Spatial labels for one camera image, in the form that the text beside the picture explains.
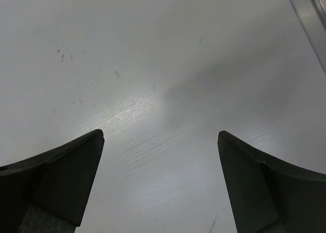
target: wood grain texture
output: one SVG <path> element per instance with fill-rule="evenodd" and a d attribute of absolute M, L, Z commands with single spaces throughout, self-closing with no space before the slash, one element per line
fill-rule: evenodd
<path fill-rule="evenodd" d="M 235 232 L 221 130 L 326 172 L 326 79 L 289 0 L 0 9 L 0 165 L 104 131 L 76 232 L 209 232 L 216 214 Z"/>

